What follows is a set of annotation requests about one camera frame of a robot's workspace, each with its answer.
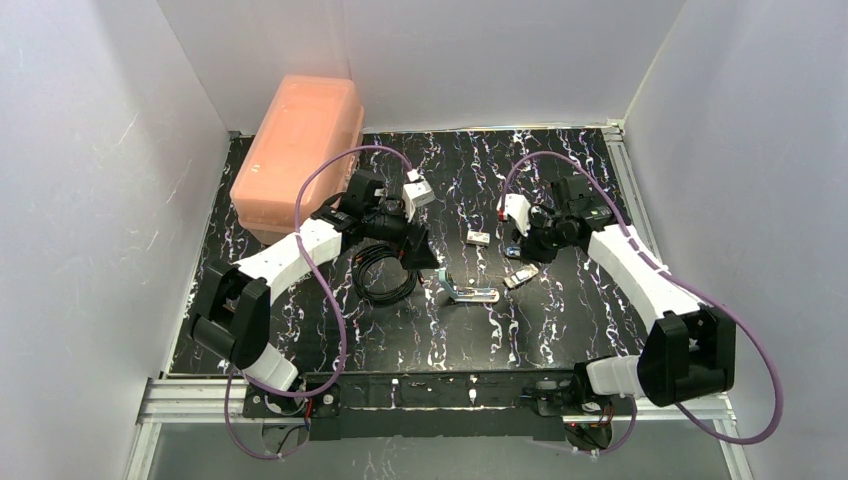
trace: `metal bracket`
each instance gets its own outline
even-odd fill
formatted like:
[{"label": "metal bracket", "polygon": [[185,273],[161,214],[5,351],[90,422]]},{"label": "metal bracket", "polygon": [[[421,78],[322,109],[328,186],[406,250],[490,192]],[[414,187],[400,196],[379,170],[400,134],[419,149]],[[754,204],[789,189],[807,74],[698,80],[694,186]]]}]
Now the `metal bracket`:
[{"label": "metal bracket", "polygon": [[[713,426],[716,432],[731,437],[738,437],[736,431],[736,420],[713,420]],[[727,470],[730,472],[731,480],[753,480],[754,475],[751,473],[751,467],[748,465],[748,458],[745,456],[745,450],[742,445],[731,445],[727,442],[719,442],[721,451],[724,454],[724,460],[727,462]]]},{"label": "metal bracket", "polygon": [[130,462],[124,474],[126,480],[144,480],[150,475],[161,429],[161,423],[145,423],[139,427],[132,453],[130,453]]},{"label": "metal bracket", "polygon": [[440,268],[439,285],[448,292],[451,299],[459,303],[498,303],[501,299],[497,288],[457,287],[453,277],[445,268]]},{"label": "metal bracket", "polygon": [[[153,380],[145,392],[139,423],[224,423],[226,379]],[[299,417],[244,418],[241,414],[247,385],[234,380],[230,390],[230,421],[233,423],[265,423],[299,425]],[[657,407],[647,398],[636,401],[639,420],[685,420],[677,407]],[[726,394],[711,395],[686,402],[687,408],[706,420],[736,420]],[[564,422],[585,421],[585,415],[563,416]],[[626,416],[617,421],[629,420]]]},{"label": "metal bracket", "polygon": [[627,148],[624,145],[624,130],[618,126],[611,126],[604,128],[602,131],[604,142],[607,145],[607,151],[612,160],[612,169],[615,172],[615,178],[618,179],[621,193],[624,195],[624,203],[627,205],[627,212],[633,220],[633,226],[636,227],[636,232],[639,234],[639,238],[645,243],[645,246],[651,250],[651,253],[658,260],[662,261],[659,249],[657,248],[657,240],[654,238],[654,231],[648,219],[648,212],[645,211],[645,205],[642,203],[642,195],[639,193],[639,187],[636,184],[633,165],[630,162],[630,156],[627,154]]}]

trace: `white veins pattern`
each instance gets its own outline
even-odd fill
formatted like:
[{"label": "white veins pattern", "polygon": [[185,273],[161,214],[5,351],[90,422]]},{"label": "white veins pattern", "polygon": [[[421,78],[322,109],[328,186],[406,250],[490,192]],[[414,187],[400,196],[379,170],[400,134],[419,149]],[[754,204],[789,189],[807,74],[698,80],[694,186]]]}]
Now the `white veins pattern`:
[{"label": "white veins pattern", "polygon": [[[241,228],[229,189],[250,138],[231,145],[218,198],[209,221],[187,312],[203,278],[203,264],[236,261],[263,247]],[[434,271],[396,305],[373,308],[360,301],[350,277],[350,259],[368,242],[321,267],[342,306],[348,334],[346,370],[429,371],[452,369],[569,368],[606,355],[637,354],[645,331],[638,314],[609,275],[583,252],[560,251],[540,274],[515,291],[502,279],[521,263],[504,257],[512,228],[497,219],[495,205],[511,165],[540,150],[562,153],[592,173],[623,207],[603,135],[598,129],[463,131],[366,135],[365,144],[404,152],[428,179],[436,201],[419,209],[430,228],[430,246],[457,283],[493,286],[502,296],[495,305],[449,302]],[[385,176],[389,192],[399,193],[400,162],[383,153],[365,153],[359,167]],[[564,162],[542,158],[523,168],[512,191],[552,205],[548,184],[571,175]],[[465,245],[469,230],[492,234],[488,247]],[[373,288],[391,288],[403,272],[387,261],[373,271]],[[270,341],[301,371],[329,371],[339,362],[339,332],[329,302],[317,282],[305,278],[272,308]],[[226,362],[181,333],[172,373],[223,373]]]}]

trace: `plastic storage container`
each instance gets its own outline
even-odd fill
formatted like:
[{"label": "plastic storage container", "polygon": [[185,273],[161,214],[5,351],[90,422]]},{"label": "plastic storage container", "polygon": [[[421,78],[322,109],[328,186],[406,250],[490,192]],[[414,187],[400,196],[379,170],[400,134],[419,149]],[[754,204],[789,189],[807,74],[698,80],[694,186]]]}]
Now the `plastic storage container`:
[{"label": "plastic storage container", "polygon": [[[306,177],[362,142],[364,109],[350,80],[286,76],[230,190],[239,223],[269,245],[294,231],[294,203]],[[347,186],[356,155],[324,170],[306,189],[303,222]]]}]

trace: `purple cable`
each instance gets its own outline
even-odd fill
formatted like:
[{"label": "purple cable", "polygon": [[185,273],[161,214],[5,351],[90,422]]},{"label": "purple cable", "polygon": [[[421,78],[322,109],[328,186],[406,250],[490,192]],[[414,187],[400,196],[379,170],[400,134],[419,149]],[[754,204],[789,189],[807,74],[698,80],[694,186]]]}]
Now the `purple cable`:
[{"label": "purple cable", "polygon": [[248,375],[245,375],[244,378],[247,379],[248,382],[253,385],[265,390],[266,392],[273,393],[274,395],[280,395],[282,397],[289,398],[304,398],[304,397],[312,397],[318,395],[319,393],[324,392],[328,388],[330,388],[336,380],[338,380],[339,375],[341,375],[344,370],[345,359],[347,358],[347,329],[345,328],[344,316],[342,316],[342,310],[339,307],[339,302],[336,301],[336,297],[333,295],[333,291],[330,289],[330,285],[327,284],[327,280],[321,275],[321,272],[318,271],[318,266],[315,265],[315,262],[312,260],[312,257],[309,256],[309,252],[306,251],[306,248],[303,246],[303,240],[300,238],[300,204],[303,200],[303,193],[306,191],[306,187],[312,183],[312,180],[315,179],[321,172],[323,172],[327,167],[332,165],[333,163],[341,160],[342,158],[356,152],[364,152],[367,150],[379,150],[382,152],[391,153],[401,159],[403,162],[403,166],[406,167],[406,170],[413,170],[412,162],[409,161],[406,156],[397,150],[389,147],[384,147],[381,145],[363,145],[361,147],[351,148],[350,150],[346,150],[335,157],[324,162],[323,165],[318,167],[317,170],[312,172],[306,181],[303,182],[303,185],[300,187],[300,191],[297,192],[297,200],[294,202],[294,234],[295,240],[297,240],[297,249],[300,250],[300,256],[306,260],[306,264],[309,265],[309,269],[312,270],[312,274],[315,275],[315,279],[318,280],[318,284],[321,285],[321,290],[324,291],[324,295],[326,295],[327,300],[330,302],[330,307],[333,309],[333,314],[336,316],[336,321],[339,324],[339,333],[341,334],[341,341],[339,342],[341,345],[339,346],[339,363],[336,366],[336,369],[333,371],[333,374],[327,380],[326,383],[316,388],[315,390],[310,390],[308,392],[287,392],[284,390],[279,390],[269,385],[265,385],[264,383],[259,382],[258,380],[251,378]]},{"label": "purple cable", "polygon": [[636,427],[636,414],[639,412],[636,409],[636,399],[633,397],[628,398],[630,399],[630,407],[633,409],[633,414],[630,416],[630,424],[627,425],[627,431],[624,432],[624,435],[617,442],[615,442],[615,445],[607,448],[606,450],[598,450],[598,455],[607,455],[618,450],[622,445],[624,445],[624,442],[630,438],[630,434],[633,433],[633,429]]},{"label": "purple cable", "polygon": [[289,455],[297,452],[300,448],[306,444],[306,442],[301,443],[300,445],[296,445],[294,448],[289,450],[288,452],[276,453],[273,455],[267,455],[264,453],[256,453],[247,445],[245,445],[241,439],[236,435],[235,429],[233,429],[233,424],[230,422],[230,387],[233,385],[233,375],[235,375],[235,371],[230,372],[230,376],[227,377],[227,390],[224,393],[224,423],[227,424],[227,432],[230,433],[230,438],[233,439],[233,443],[239,447],[239,450],[250,455],[251,457],[257,460],[277,460],[278,458],[288,457]]},{"label": "purple cable", "polygon": [[[621,212],[618,210],[618,207],[615,205],[615,203],[612,201],[612,199],[609,197],[609,195],[607,195],[607,193],[604,191],[604,189],[601,188],[600,184],[598,184],[598,181],[595,179],[595,177],[590,175],[589,172],[587,172],[583,167],[581,167],[580,164],[576,160],[568,158],[565,155],[562,155],[562,154],[559,154],[559,153],[556,153],[556,152],[548,152],[548,151],[534,152],[534,153],[531,153],[530,155],[527,155],[526,157],[522,158],[518,162],[516,162],[516,164],[513,165],[512,169],[509,171],[509,174],[506,176],[506,181],[504,182],[503,191],[501,192],[500,205],[503,205],[503,206],[506,205],[506,192],[509,190],[509,187],[512,184],[513,178],[518,173],[519,167],[521,167],[525,163],[529,162],[530,160],[532,160],[536,157],[540,157],[542,155],[551,155],[551,156],[559,158],[561,160],[565,160],[572,167],[574,167],[578,172],[580,172],[580,174],[582,174],[584,177],[586,177],[589,180],[589,183],[592,184],[592,187],[595,189],[595,191],[598,192],[598,194],[601,195],[601,198],[604,199],[604,202],[606,202],[606,204],[610,207],[610,210],[612,210],[612,214],[615,216],[615,220],[618,222],[618,227],[621,229],[621,232],[624,234],[624,236],[629,239],[628,245],[630,245],[630,247],[633,248],[633,250],[636,251],[637,255],[639,255],[639,258],[641,258],[645,263],[647,263],[648,266],[650,266],[654,270],[659,269],[659,265],[657,265],[655,262],[653,262],[645,254],[645,252],[641,251],[641,249],[639,248],[639,244],[636,242],[636,240],[634,238],[632,238],[632,236],[630,235],[630,232],[627,230],[627,227],[624,223],[624,217],[621,215]],[[734,312],[730,308],[722,305],[721,303],[719,303],[717,300],[710,297],[706,293],[700,291],[699,289],[693,287],[692,285],[689,285],[688,283],[684,282],[683,280],[680,280],[680,279],[674,277],[672,274],[668,273],[667,271],[660,271],[659,275],[661,277],[665,278],[666,280],[668,280],[669,282],[673,283],[674,285],[677,285],[678,287],[688,291],[692,295],[695,295],[696,297],[700,298],[701,300],[703,300],[707,304],[712,305],[713,307],[715,307],[716,309],[718,309],[719,311],[721,311],[722,313],[727,315],[733,321],[733,323],[738,325],[739,328],[743,332],[745,332],[745,335],[747,335],[748,338],[751,340],[751,343],[754,344],[754,348],[757,349],[757,352],[760,354],[760,357],[762,357],[763,362],[766,364],[766,368],[768,369],[769,376],[771,377],[772,385],[774,386],[774,411],[773,411],[772,416],[771,416],[771,421],[769,421],[769,424],[766,426],[765,429],[763,429],[762,432],[760,432],[760,433],[758,433],[754,436],[751,436],[751,437],[737,438],[737,437],[730,437],[730,436],[718,433],[715,430],[709,428],[707,426],[707,424],[705,424],[701,420],[697,419],[695,417],[695,415],[693,415],[692,412],[690,412],[682,404],[676,403],[675,405],[677,405],[677,408],[679,408],[680,411],[683,412],[683,415],[685,415],[686,418],[688,418],[689,420],[692,421],[692,423],[697,425],[698,428],[700,428],[704,432],[712,435],[713,437],[718,438],[719,440],[723,440],[727,443],[732,443],[732,444],[735,444],[735,445],[753,445],[755,443],[760,443],[763,440],[769,438],[775,432],[775,430],[777,430],[777,426],[780,425],[780,419],[783,417],[783,383],[780,381],[780,376],[777,374],[777,365],[775,365],[774,360],[771,358],[771,355],[769,355],[768,352],[766,352],[766,349],[763,346],[760,338],[757,337],[757,335],[754,333],[751,326],[748,325],[744,320],[742,320],[739,317],[739,315],[736,314],[736,312]]]}]

